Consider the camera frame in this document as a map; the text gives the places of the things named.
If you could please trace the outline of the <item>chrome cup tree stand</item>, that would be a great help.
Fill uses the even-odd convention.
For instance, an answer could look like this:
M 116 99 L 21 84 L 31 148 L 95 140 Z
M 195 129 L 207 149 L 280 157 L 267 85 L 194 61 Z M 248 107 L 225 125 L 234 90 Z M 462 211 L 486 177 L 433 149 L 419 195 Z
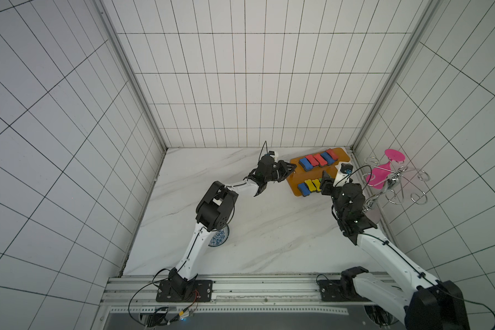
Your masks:
M 365 164 L 371 167 L 371 171 L 375 166 L 381 165 L 379 163 L 378 158 L 373 156 L 366 158 Z M 428 201 L 427 194 L 422 189 L 418 188 L 414 183 L 411 182 L 411 180 L 406 178 L 404 175 L 406 173 L 415 172 L 415 176 L 419 181 L 428 182 L 430 180 L 429 174 L 427 174 L 422 169 L 409 167 L 408 165 L 406 165 L 406 161 L 401 164 L 398 162 L 390 162 L 390 164 L 391 164 L 392 173 L 389 175 L 384 187 L 381 190 L 376 189 L 377 192 L 375 194 L 366 198 L 363 206 L 364 212 L 370 211 L 375 206 L 378 199 L 381 198 L 382 196 L 385 196 L 387 201 L 391 204 L 401 205 L 405 200 L 404 189 L 402 184 L 404 180 L 406 180 L 407 184 L 412 184 L 417 189 L 416 193 L 412 192 L 410 194 L 411 202 L 417 205 L 424 205 L 427 203 Z

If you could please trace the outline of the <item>blue bottom eraser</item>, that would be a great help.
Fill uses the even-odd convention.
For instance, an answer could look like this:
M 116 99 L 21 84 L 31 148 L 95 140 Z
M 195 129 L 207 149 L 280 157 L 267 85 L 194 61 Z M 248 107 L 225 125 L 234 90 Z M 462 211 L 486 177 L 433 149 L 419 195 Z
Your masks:
M 298 185 L 298 189 L 303 197 L 309 196 L 311 194 L 308 185 L 306 185 L 304 182 Z

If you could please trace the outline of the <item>orange two-tier shelf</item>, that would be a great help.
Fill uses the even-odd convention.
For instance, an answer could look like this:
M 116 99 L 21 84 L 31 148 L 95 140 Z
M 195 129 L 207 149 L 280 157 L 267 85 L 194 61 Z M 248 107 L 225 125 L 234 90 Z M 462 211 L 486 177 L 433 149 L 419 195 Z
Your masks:
M 315 154 L 321 154 L 324 151 L 319 151 L 319 152 L 310 152 L 307 153 L 306 155 L 303 155 L 301 157 L 297 158 L 292 158 L 290 160 L 290 163 L 296 164 L 297 168 L 296 170 L 287 178 L 287 182 L 291 188 L 291 191 L 296 197 L 302 197 L 301 192 L 298 189 L 298 185 L 301 183 L 305 183 L 305 180 L 315 180 L 319 179 L 321 180 L 323 171 L 326 171 L 331 177 L 336 177 L 338 174 L 338 171 L 340 169 L 340 164 L 341 163 L 349 163 L 351 161 L 351 157 L 346 153 L 346 151 L 343 148 L 332 148 L 334 152 L 339 156 L 339 160 L 337 162 L 334 162 L 332 165 L 327 165 L 327 166 L 317 166 L 313 167 L 313 169 L 309 172 L 305 172 L 302 168 L 302 166 L 299 164 L 299 160 L 301 158 L 306 158 L 307 155 L 315 155 Z

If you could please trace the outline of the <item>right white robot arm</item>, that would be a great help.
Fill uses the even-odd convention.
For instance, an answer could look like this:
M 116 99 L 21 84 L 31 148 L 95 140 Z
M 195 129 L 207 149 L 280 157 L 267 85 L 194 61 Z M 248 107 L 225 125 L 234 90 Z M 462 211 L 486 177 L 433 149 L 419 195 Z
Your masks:
M 341 290 L 360 296 L 390 313 L 407 329 L 469 329 L 462 291 L 426 272 L 391 243 L 363 211 L 360 184 L 335 181 L 323 173 L 321 193 L 332 200 L 332 215 L 342 234 L 368 253 L 396 282 L 392 287 L 363 267 L 341 274 Z

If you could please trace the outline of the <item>red top eraser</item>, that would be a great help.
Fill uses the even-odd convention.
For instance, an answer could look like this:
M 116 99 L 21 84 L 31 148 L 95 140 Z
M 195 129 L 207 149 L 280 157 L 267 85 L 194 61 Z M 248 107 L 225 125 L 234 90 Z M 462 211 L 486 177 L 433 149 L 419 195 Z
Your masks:
M 334 152 L 333 149 L 329 148 L 326 150 L 327 154 L 330 155 L 330 157 L 337 162 L 339 160 L 339 156 Z
M 313 155 L 313 158 L 316 160 L 316 162 L 318 163 L 318 165 L 320 167 L 323 167 L 323 166 L 327 166 L 328 165 L 327 161 L 319 153 Z
M 319 166 L 319 162 L 313 155 L 307 155 L 306 156 L 308 162 L 312 165 L 312 167 L 317 167 Z

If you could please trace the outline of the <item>blue eraser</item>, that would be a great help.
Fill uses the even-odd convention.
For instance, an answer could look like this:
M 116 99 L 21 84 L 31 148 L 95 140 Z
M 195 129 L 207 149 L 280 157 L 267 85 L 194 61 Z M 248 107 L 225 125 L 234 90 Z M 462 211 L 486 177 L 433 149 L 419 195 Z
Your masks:
M 309 172 L 313 169 L 313 166 L 311 165 L 311 163 L 309 162 L 309 160 L 307 158 L 301 158 L 299 160 L 299 164 L 302 166 L 302 168 L 305 172 Z
M 327 162 L 328 165 L 332 165 L 335 162 L 334 158 L 332 158 L 327 151 L 321 153 L 320 156 L 324 159 L 325 162 Z
M 298 189 L 303 197 L 309 196 L 311 194 L 308 185 L 306 185 L 304 182 L 298 185 Z

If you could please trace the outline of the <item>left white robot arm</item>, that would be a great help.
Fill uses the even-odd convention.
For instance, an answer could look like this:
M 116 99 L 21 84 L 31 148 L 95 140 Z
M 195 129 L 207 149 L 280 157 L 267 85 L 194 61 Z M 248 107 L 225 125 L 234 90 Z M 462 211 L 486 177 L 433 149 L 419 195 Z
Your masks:
M 213 290 L 212 280 L 197 278 L 199 258 L 210 246 L 211 240 L 223 229 L 235 214 L 235 204 L 240 195 L 256 197 L 270 182 L 286 180 L 297 165 L 277 160 L 273 151 L 262 155 L 257 164 L 242 181 L 223 184 L 215 181 L 196 207 L 195 231 L 180 262 L 169 270 L 168 276 L 155 286 L 158 303 L 209 302 Z

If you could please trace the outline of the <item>yellow bottom eraser left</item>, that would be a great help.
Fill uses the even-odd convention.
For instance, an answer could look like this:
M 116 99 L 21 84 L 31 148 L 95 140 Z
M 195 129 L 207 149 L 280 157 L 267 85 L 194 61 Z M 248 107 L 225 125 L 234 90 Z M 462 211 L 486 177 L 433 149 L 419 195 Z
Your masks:
M 308 187 L 310 192 L 316 192 L 317 191 L 316 185 L 313 183 L 312 180 L 305 180 L 305 184 Z

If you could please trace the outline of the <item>pink disc top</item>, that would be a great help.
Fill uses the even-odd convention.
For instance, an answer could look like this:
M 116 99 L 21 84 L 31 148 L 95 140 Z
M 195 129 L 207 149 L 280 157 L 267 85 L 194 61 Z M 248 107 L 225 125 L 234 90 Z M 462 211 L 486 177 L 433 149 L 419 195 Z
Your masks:
M 384 151 L 384 154 L 386 155 L 386 157 L 389 159 L 390 162 L 398 162 L 401 164 L 404 163 L 406 160 L 406 156 L 398 150 L 387 149 Z

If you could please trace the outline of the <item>yellow bottom eraser right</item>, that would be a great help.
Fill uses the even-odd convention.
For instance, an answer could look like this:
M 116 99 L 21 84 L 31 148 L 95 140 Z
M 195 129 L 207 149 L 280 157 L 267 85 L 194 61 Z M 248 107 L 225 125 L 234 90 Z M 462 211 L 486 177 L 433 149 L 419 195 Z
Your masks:
M 315 179 L 315 180 L 313 180 L 312 182 L 313 182 L 313 184 L 315 185 L 316 190 L 317 190 L 318 192 L 320 192 L 320 191 L 321 191 L 321 188 L 320 188 L 320 186 L 321 186 L 320 180 L 319 180 L 319 179 Z

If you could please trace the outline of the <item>blue patterned bowl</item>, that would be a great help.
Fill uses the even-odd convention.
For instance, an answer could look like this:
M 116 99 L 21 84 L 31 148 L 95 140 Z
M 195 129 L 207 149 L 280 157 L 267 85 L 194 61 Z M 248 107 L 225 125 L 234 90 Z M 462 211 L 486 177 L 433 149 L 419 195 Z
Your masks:
M 214 234 L 208 246 L 211 248 L 216 248 L 223 245 L 228 240 L 229 235 L 230 235 L 230 229 L 229 226 L 226 225 L 225 227 L 223 227 L 221 230 L 217 231 Z

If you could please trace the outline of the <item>yellow eraser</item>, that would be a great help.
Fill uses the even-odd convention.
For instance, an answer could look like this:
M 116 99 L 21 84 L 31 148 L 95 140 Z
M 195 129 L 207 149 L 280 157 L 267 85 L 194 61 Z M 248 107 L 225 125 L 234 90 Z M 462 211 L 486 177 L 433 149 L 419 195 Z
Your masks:
M 317 191 L 316 185 L 313 183 L 312 180 L 305 180 L 305 184 L 308 187 L 310 192 L 316 192 Z
M 321 191 L 321 188 L 320 188 L 320 186 L 321 186 L 320 180 L 319 180 L 319 179 L 315 179 L 315 180 L 313 180 L 312 182 L 313 182 L 313 184 L 315 185 L 316 190 L 317 190 L 318 192 L 320 192 L 320 191 Z

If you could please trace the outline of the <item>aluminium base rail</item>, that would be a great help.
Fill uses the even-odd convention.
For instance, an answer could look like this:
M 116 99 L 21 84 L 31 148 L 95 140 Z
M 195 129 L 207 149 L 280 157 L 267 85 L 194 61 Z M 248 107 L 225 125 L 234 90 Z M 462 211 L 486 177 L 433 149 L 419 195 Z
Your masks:
M 431 275 L 363 273 L 344 292 L 339 274 L 201 276 L 199 298 L 176 301 L 148 276 L 110 279 L 95 329 L 403 329 L 405 310 Z

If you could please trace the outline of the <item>pink disc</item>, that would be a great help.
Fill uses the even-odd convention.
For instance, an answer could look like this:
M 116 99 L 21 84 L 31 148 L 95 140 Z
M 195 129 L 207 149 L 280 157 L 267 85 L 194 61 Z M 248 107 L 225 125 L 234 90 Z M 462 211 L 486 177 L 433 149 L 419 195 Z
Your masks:
M 371 188 L 381 190 L 384 187 L 386 180 L 388 179 L 391 173 L 392 173 L 391 164 L 390 162 L 387 162 L 386 164 L 375 166 L 372 169 L 371 174 L 364 176 L 364 181 Z
M 384 151 L 384 154 L 386 155 L 386 157 L 389 159 L 390 162 L 398 162 L 401 164 L 404 163 L 406 160 L 406 156 L 398 150 L 387 149 Z

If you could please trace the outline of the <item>pink disc middle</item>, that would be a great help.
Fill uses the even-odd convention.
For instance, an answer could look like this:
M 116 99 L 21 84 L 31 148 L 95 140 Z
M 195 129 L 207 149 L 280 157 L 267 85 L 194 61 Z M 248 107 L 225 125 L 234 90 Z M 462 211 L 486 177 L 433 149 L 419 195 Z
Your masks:
M 364 181 L 371 188 L 381 190 L 384 187 L 386 180 L 388 179 L 391 173 L 392 173 L 391 164 L 390 162 L 387 162 L 386 164 L 375 166 L 372 169 L 371 174 L 364 176 Z

